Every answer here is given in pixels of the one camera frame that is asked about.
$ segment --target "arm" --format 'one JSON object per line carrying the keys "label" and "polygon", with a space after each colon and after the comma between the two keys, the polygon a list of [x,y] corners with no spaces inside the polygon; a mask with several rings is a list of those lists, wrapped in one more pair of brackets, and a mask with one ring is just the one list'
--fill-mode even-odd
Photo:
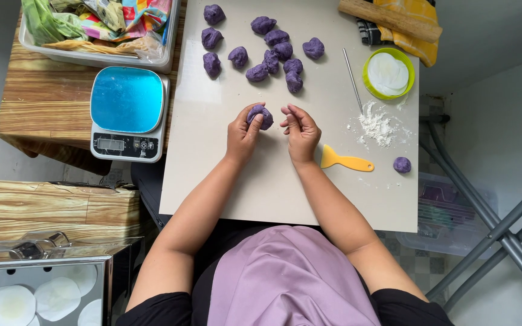
{"label": "arm", "polygon": [[248,128],[247,114],[254,105],[244,108],[229,124],[227,153],[180,204],[154,241],[140,268],[127,311],[161,293],[191,293],[194,255],[213,231],[255,149],[263,115],[258,114]]}
{"label": "arm", "polygon": [[313,119],[291,104],[281,108],[287,119],[289,155],[309,204],[323,231],[359,271],[370,293],[399,289],[427,301],[420,289],[384,247],[358,209],[337,189],[314,160],[321,137]]}

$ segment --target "dish towel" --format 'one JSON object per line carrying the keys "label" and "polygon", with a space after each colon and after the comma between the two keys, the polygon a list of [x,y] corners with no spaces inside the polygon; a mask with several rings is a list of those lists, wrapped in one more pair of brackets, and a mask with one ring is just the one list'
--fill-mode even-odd
{"label": "dish towel", "polygon": [[[434,0],[373,0],[373,3],[386,9],[397,11],[430,24],[438,25]],[[376,25],[361,18],[357,19],[362,43],[373,45],[391,44],[394,42],[406,52],[420,58],[426,67],[436,63],[439,41],[425,42],[406,34]]]}

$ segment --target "woman's left hand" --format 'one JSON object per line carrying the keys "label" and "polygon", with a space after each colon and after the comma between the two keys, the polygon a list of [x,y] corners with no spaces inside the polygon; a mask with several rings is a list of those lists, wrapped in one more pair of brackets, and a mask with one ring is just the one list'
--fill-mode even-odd
{"label": "woman's left hand", "polygon": [[247,124],[247,115],[257,104],[265,106],[265,102],[251,104],[237,115],[235,121],[228,124],[227,153],[225,153],[225,158],[236,162],[240,166],[244,166],[251,158],[251,155],[253,155],[259,128],[261,123],[263,123],[263,115],[258,114],[250,126]]}

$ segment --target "metal skewer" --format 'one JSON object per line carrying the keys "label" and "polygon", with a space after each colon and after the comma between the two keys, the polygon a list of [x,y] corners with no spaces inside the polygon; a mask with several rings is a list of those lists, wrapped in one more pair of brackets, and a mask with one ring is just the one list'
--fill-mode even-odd
{"label": "metal skewer", "polygon": [[358,89],[356,88],[356,82],[354,82],[354,74],[352,74],[352,68],[350,67],[350,62],[347,59],[347,53],[345,48],[343,49],[343,55],[344,57],[346,57],[347,70],[350,72],[350,78],[352,78],[352,85],[354,85],[354,92],[356,93],[356,99],[358,99],[359,111],[362,112],[362,114],[364,114],[364,110],[362,109],[362,101],[359,100]]}

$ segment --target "yellow towel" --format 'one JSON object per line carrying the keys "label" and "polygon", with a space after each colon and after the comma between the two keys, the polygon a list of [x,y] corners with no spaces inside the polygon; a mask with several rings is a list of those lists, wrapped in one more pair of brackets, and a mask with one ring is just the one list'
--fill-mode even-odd
{"label": "yellow towel", "polygon": [[[391,11],[406,14],[412,18],[420,19],[429,24],[438,25],[436,9],[426,0],[374,0],[375,5]],[[436,54],[439,51],[439,40],[434,43],[425,42],[412,36],[392,31],[378,25],[382,34],[382,41],[394,41],[394,44],[403,48],[406,52],[420,58],[426,67],[432,67],[436,63]]]}

